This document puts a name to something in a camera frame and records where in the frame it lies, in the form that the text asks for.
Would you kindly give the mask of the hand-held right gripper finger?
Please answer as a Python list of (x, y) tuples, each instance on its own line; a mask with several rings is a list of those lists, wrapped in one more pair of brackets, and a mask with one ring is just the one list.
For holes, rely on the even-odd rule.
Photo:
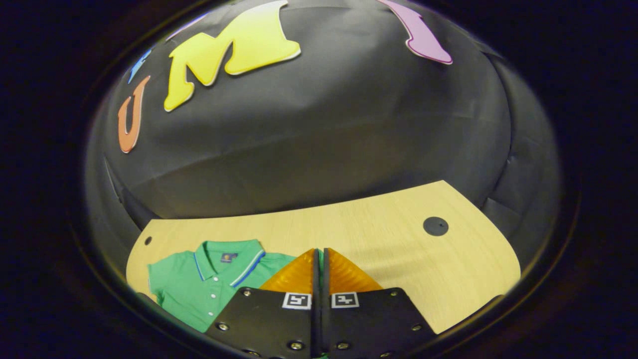
[(319, 259), (312, 248), (259, 288), (239, 288), (206, 337), (257, 359), (320, 356)]
[(402, 288), (383, 288), (332, 248), (323, 270), (321, 333), (330, 359), (405, 359), (435, 338)]

